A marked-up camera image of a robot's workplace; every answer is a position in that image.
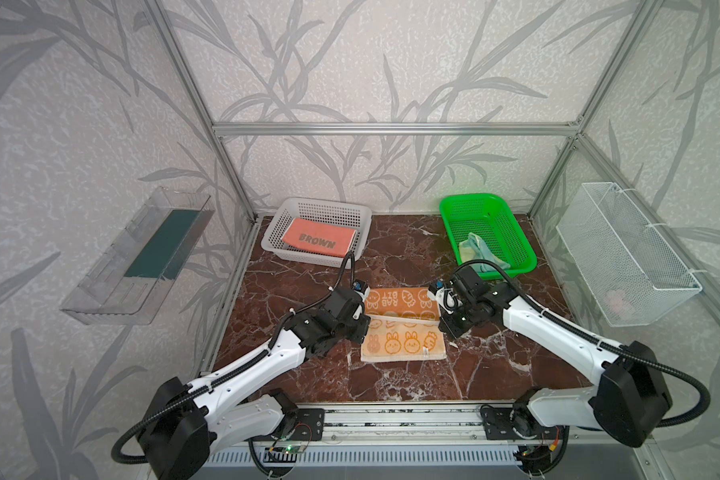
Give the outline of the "cream orange patterned towel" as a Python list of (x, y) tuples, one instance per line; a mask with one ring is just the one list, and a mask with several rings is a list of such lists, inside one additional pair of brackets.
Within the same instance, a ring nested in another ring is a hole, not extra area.
[(447, 356), (437, 303), (425, 287), (373, 289), (365, 301), (370, 317), (361, 346), (365, 363), (439, 361)]

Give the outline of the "pink brown bear towel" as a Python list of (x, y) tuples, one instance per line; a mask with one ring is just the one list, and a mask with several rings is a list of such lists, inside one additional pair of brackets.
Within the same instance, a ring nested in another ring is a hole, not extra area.
[(344, 257), (350, 250), (357, 230), (303, 218), (295, 218), (282, 235), (288, 246), (330, 257)]

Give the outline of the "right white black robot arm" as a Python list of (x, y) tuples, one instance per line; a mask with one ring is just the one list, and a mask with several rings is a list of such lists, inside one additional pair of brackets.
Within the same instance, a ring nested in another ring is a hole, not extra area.
[(650, 348), (587, 332), (514, 282), (489, 283), (467, 267), (431, 283), (427, 295), (450, 339), (492, 324), (531, 340), (578, 376), (576, 383), (536, 382), (514, 401), (510, 420), (520, 436), (542, 427), (579, 427), (639, 447), (673, 405), (663, 373), (649, 365), (655, 359)]

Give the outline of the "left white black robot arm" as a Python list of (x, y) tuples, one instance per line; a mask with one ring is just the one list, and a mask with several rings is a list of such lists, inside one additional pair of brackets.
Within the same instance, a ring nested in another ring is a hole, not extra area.
[(272, 337), (248, 354), (188, 383), (160, 385), (134, 437), (159, 479), (189, 479), (219, 450), (275, 432), (296, 406), (282, 393), (250, 401), (255, 391), (347, 340), (363, 342), (370, 287), (333, 288), (310, 308), (289, 313)]

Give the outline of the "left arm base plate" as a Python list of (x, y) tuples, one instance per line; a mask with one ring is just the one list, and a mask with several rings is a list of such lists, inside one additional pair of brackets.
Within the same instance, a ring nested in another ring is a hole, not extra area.
[(284, 441), (320, 441), (325, 427), (326, 410), (299, 408), (285, 415), (271, 436)]

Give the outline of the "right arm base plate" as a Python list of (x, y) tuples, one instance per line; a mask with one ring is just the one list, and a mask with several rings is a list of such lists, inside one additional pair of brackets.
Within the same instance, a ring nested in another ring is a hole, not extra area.
[(542, 426), (523, 408), (484, 404), (479, 416), (487, 440), (553, 443), (561, 439), (558, 427)]

